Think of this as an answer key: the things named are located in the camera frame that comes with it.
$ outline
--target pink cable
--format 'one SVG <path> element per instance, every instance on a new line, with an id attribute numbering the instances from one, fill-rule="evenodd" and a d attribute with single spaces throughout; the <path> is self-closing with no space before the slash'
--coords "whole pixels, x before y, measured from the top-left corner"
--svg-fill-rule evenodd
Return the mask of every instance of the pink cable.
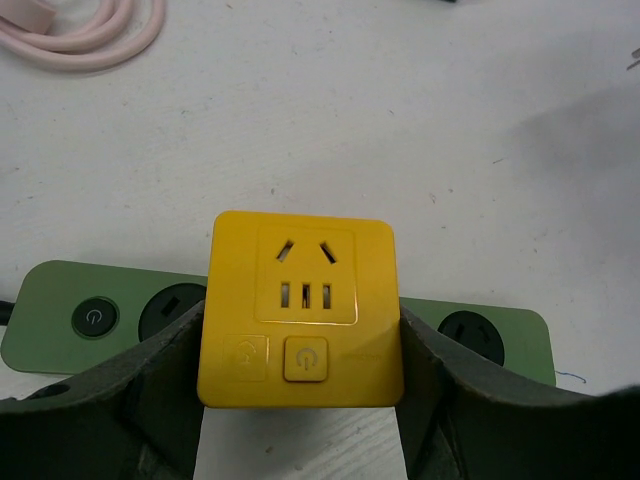
<path id="1" fill-rule="evenodd" d="M 0 18 L 0 45 L 28 60 L 57 70 L 108 68 L 137 55 L 158 36 L 166 13 L 165 0 L 152 0 L 151 5 L 151 17 L 136 37 L 104 51 L 79 55 L 56 53 L 87 51 L 113 40 L 131 20 L 134 0 L 118 0 L 117 6 L 115 0 L 102 0 L 86 25 L 73 33 L 57 37 L 27 32 Z"/>

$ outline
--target green power strip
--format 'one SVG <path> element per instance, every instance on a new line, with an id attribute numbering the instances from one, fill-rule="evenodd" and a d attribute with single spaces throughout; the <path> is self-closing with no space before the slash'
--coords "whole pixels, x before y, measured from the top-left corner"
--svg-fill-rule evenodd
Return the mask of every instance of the green power strip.
<path id="1" fill-rule="evenodd" d="M 23 372 L 80 373 L 160 331 L 204 298 L 206 283 L 194 275 L 45 262 L 23 282 L 2 358 Z M 402 297 L 400 304 L 462 344 L 492 347 L 485 356 L 505 368 L 555 385 L 549 331 L 538 314 Z"/>

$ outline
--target round power button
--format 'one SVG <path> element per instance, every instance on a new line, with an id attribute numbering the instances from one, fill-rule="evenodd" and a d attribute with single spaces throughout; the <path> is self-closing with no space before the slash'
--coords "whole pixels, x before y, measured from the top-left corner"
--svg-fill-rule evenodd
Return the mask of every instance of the round power button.
<path id="1" fill-rule="evenodd" d="M 73 327 L 87 337 L 100 337 L 109 332 L 118 319 L 116 307 L 104 298 L 85 300 L 73 311 Z"/>

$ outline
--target white surface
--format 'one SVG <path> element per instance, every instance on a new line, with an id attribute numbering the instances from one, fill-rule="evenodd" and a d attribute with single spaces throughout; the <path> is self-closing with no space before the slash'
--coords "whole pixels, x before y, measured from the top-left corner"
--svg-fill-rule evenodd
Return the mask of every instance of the white surface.
<path id="1" fill-rule="evenodd" d="M 170 1 L 110 72 L 0 52 L 0 296 L 52 258 L 206 274 L 225 209 L 376 217 L 401 294 L 538 311 L 557 370 L 587 380 L 561 387 L 640 382 L 638 18 L 637 0 Z M 51 381 L 4 367 L 0 397 Z M 404 474 L 390 410 L 208 411 L 202 440 L 196 478 Z"/>

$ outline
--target yellow smart plug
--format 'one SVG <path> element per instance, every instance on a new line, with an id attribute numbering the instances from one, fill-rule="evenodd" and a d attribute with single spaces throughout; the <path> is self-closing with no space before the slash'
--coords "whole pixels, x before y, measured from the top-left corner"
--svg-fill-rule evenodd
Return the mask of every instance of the yellow smart plug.
<path id="1" fill-rule="evenodd" d="M 209 407 L 383 407 L 403 394 L 393 231 L 225 212 L 198 372 Z"/>

